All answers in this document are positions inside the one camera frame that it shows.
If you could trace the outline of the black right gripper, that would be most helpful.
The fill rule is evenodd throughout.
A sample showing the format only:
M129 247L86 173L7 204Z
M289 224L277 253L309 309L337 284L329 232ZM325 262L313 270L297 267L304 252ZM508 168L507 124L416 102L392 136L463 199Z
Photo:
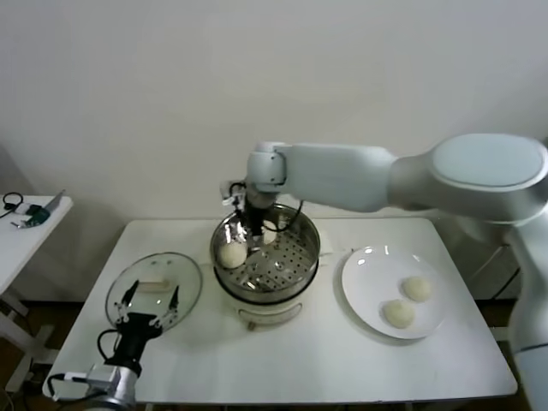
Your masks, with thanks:
M265 240L265 234L262 234L262 226L266 212L274 203L274 194L255 191L246 192L245 217L247 226L245 224L240 225L239 236L248 257L253 254L253 236L254 252L262 253L265 251L267 241Z

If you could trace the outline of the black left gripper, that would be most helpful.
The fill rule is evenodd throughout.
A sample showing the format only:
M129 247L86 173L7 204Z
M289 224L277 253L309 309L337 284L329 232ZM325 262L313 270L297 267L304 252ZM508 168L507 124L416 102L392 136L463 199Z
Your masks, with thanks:
M170 328L178 318L179 287L176 286L165 314L155 319L152 314L129 313L131 301L139 287L140 281L134 283L125 291L120 302L115 303L117 330L121 335L114 352L116 366L137 366L147 343L159 337L159 328Z

